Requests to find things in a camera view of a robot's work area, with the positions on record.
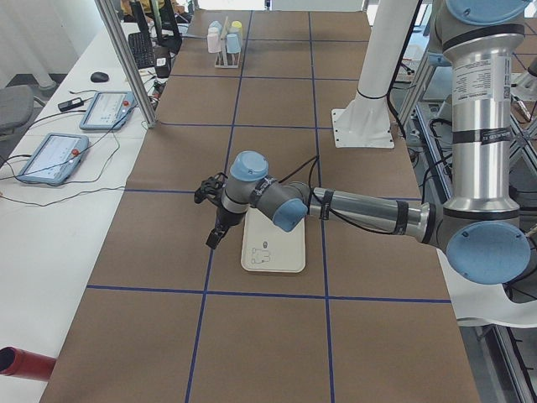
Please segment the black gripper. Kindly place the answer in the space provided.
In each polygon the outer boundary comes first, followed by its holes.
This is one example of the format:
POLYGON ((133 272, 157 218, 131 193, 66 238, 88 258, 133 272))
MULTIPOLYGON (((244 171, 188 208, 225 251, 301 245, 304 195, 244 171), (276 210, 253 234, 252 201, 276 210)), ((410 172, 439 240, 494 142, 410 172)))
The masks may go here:
POLYGON ((226 237, 230 227, 237 226, 242 222, 246 211, 246 205, 240 205, 239 212, 232 212, 227 210, 222 204, 219 204, 216 210, 216 226, 210 231, 206 245, 210 249, 216 249, 219 243, 226 237))

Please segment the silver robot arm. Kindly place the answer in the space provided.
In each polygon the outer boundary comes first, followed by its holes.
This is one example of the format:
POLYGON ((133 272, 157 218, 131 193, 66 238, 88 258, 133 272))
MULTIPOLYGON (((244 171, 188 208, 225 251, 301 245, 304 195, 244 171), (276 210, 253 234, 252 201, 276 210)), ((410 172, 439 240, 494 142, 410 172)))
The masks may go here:
MULTIPOLYGON (((418 201, 402 139, 392 149, 338 149, 328 129, 332 107, 351 95, 369 36, 356 13, 240 12, 246 65, 214 73, 224 117, 199 132, 201 174, 227 170, 239 152, 265 155, 276 177, 312 180, 338 191, 418 201)), ((298 274, 249 272, 241 265, 242 229, 211 254, 208 288, 243 294, 326 293, 336 297, 443 299, 436 251, 409 237, 368 233, 338 221, 305 222, 306 265, 298 274)))

